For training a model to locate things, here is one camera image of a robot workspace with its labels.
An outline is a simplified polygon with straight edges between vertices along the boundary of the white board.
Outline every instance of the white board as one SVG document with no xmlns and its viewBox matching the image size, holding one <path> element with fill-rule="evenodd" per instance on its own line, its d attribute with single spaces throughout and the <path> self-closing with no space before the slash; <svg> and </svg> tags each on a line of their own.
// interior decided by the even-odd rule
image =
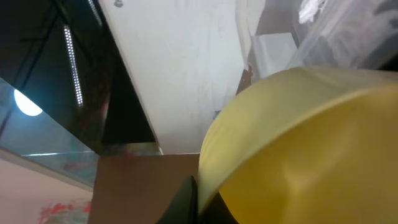
<svg viewBox="0 0 398 224">
<path fill-rule="evenodd" d="M 199 152 L 244 68 L 235 0 L 117 2 L 99 0 L 164 154 Z"/>
</svg>

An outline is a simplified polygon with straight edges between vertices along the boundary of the led light strip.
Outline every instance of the led light strip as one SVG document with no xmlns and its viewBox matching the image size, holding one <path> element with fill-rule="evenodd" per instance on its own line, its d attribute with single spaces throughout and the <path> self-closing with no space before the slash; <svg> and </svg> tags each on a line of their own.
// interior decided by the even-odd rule
<svg viewBox="0 0 398 224">
<path fill-rule="evenodd" d="M 77 74 L 75 51 L 73 50 L 73 44 L 72 44 L 72 36 L 70 35 L 70 29 L 67 25 L 63 26 L 63 31 L 64 31 L 63 33 L 65 34 L 65 40 L 67 42 L 68 56 L 69 56 L 70 66 L 72 68 L 73 83 L 75 85 L 77 103 L 78 106 L 81 107 L 83 106 L 83 96 L 81 95 L 79 76 Z"/>
<path fill-rule="evenodd" d="M 102 26 L 102 21 L 100 19 L 100 15 L 98 15 L 97 9 L 93 3 L 93 0 L 88 0 L 88 4 L 90 4 L 91 10 L 94 13 L 95 19 L 98 21 L 99 26 Z"/>
</svg>

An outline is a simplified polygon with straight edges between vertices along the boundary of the round light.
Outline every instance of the round light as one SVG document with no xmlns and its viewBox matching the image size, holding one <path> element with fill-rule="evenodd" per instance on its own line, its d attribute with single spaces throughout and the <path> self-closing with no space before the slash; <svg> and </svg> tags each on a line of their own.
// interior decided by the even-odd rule
<svg viewBox="0 0 398 224">
<path fill-rule="evenodd" d="M 14 98 L 18 108 L 26 115 L 37 116 L 43 112 L 41 108 L 18 90 L 14 90 Z"/>
</svg>

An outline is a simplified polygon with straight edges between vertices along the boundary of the yellow plastic object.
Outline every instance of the yellow plastic object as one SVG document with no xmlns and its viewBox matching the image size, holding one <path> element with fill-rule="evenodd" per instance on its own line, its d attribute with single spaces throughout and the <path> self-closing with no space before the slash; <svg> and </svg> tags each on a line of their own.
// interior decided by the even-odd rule
<svg viewBox="0 0 398 224">
<path fill-rule="evenodd" d="M 217 191 L 239 223 L 398 223 L 398 74 L 294 68 L 211 125 L 199 211 Z"/>
</svg>

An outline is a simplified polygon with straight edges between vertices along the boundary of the yellow surface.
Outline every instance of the yellow surface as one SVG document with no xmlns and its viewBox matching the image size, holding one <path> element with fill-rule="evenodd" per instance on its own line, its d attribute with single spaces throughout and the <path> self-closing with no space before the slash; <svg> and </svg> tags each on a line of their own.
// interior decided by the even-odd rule
<svg viewBox="0 0 398 224">
<path fill-rule="evenodd" d="M 395 73 L 295 68 L 211 125 L 199 211 L 220 191 L 240 223 L 398 223 Z"/>
</svg>

